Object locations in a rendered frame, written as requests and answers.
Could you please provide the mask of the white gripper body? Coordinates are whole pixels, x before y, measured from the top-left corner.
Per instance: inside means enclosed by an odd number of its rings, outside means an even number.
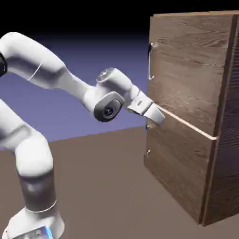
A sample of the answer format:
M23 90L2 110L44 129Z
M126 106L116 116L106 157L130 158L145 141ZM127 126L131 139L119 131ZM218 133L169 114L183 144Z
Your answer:
M143 116L156 124L162 124L165 120L164 114L160 111L158 105L155 103L151 104Z

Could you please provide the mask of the large wooden cabinet door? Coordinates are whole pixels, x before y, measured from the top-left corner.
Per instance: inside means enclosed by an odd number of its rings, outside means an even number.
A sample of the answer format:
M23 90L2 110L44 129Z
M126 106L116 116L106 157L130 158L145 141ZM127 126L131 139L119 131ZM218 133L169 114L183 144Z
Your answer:
M151 91L210 136L218 133L236 26L233 11L157 14L150 22Z

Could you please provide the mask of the small wooden cabinet door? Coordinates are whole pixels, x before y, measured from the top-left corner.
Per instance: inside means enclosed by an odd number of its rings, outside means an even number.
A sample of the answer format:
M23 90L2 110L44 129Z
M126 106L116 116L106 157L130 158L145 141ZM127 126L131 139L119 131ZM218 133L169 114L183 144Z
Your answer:
M145 167L163 185L180 206L201 222L212 140L175 118L166 115L162 125L150 120L150 154Z

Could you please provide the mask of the brown wooden cabinet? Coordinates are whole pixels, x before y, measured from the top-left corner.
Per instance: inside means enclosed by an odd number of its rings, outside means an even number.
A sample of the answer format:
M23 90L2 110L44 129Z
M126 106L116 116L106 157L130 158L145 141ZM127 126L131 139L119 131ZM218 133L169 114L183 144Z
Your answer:
M207 226L239 213L239 10L232 54L223 88L219 127L210 136L159 105L148 82L148 95L169 115L200 134L216 140L211 151L204 196L204 208L199 224Z

